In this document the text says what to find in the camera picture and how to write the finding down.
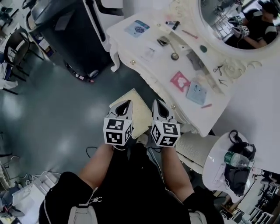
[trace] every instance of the black bag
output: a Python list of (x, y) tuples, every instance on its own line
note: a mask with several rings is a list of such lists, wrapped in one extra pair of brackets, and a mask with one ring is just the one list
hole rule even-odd
[[(234, 136), (235, 141), (233, 141), (231, 138), (232, 133), (236, 133), (236, 135)], [(242, 139), (238, 136), (238, 131), (231, 131), (229, 134), (229, 139), (233, 143), (233, 146), (229, 149), (230, 152), (241, 154), (247, 157), (250, 161), (254, 160), (256, 147), (253, 144), (243, 142)], [(252, 147), (253, 151), (248, 150), (246, 147)], [(247, 168), (236, 168), (229, 164), (226, 164), (224, 176), (228, 181), (229, 188), (239, 197), (244, 195), (246, 182), (248, 180), (250, 171), (251, 170)]]

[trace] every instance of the black chair backrest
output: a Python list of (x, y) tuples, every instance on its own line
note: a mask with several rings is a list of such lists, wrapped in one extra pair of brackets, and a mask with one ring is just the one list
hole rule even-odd
[(13, 64), (13, 62), (11, 62), (9, 55), (8, 55), (9, 48), (16, 50), (16, 48), (20, 45), (20, 43), (22, 41), (28, 42), (30, 44), (27, 31), (23, 28), (19, 28), (14, 33), (11, 34), (11, 36), (9, 37), (7, 44), (5, 46), (4, 58), (7, 63)]

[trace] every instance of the pink card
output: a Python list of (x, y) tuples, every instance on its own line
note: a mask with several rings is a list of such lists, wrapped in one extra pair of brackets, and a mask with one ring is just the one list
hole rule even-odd
[(184, 88), (191, 85), (191, 82), (182, 74), (177, 72), (176, 75), (170, 80), (181, 92), (184, 92)]

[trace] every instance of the table leg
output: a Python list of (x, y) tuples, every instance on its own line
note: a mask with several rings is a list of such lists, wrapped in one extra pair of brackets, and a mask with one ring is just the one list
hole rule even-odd
[(110, 56), (113, 60), (113, 63), (115, 64), (113, 67), (111, 67), (111, 70), (113, 72), (116, 72), (119, 69), (119, 66), (120, 66), (119, 55), (118, 55), (118, 47), (117, 47), (116, 41), (112, 38), (110, 38), (110, 44), (111, 44)]

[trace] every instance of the white vanity table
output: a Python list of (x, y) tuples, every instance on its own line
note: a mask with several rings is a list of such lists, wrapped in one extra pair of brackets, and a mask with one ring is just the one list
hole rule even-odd
[[(185, 125), (184, 129), (186, 131), (199, 133), (205, 137), (227, 107), (235, 91), (236, 79), (234, 78), (240, 77), (247, 70), (248, 65), (252, 65), (251, 67), (254, 68), (255, 66), (261, 66), (261, 63), (258, 61), (251, 63), (247, 60), (241, 62), (235, 59), (239, 57), (235, 57), (235, 50), (232, 50), (232, 54), (225, 55), (215, 48), (215, 43), (210, 44), (208, 38), (211, 39), (212, 37), (209, 34), (213, 34), (210, 26), (207, 26), (200, 19), (199, 23), (202, 24), (200, 29), (195, 28), (196, 22), (194, 21), (197, 20), (195, 13), (198, 12), (197, 16), (199, 17), (199, 6), (199, 1), (185, 0), (183, 3), (174, 1), (165, 10), (144, 11), (131, 16), (110, 27), (107, 33), (112, 45), (110, 54), (115, 63), (112, 71), (118, 70), (120, 58), (126, 66), (137, 71), (167, 105), (174, 109), (177, 121)], [(138, 38), (124, 31), (136, 20), (150, 26)], [(171, 27), (165, 24), (166, 21), (180, 21), (181, 24), (173, 31)], [(182, 30), (186, 30), (198, 36), (198, 38), (195, 39)], [(171, 59), (174, 50), (170, 45), (161, 47), (157, 43), (157, 39), (161, 36), (170, 38), (179, 54), (179, 60), (173, 61)], [(187, 44), (199, 56), (209, 72), (208, 75), (199, 74), (194, 70), (192, 63), (186, 56), (188, 52), (181, 51), (179, 44)], [(207, 47), (206, 53), (201, 51), (201, 45)], [(143, 57), (147, 47), (155, 48), (158, 51), (151, 60)], [(220, 69), (222, 76), (219, 70), (214, 72), (214, 69), (220, 65), (224, 65)], [(182, 93), (170, 82), (178, 71), (181, 71), (189, 81), (196, 79), (207, 89), (204, 105), (212, 104), (211, 107), (202, 108), (201, 105), (187, 99), (187, 89)], [(219, 79), (224, 80), (227, 86), (221, 84)]]

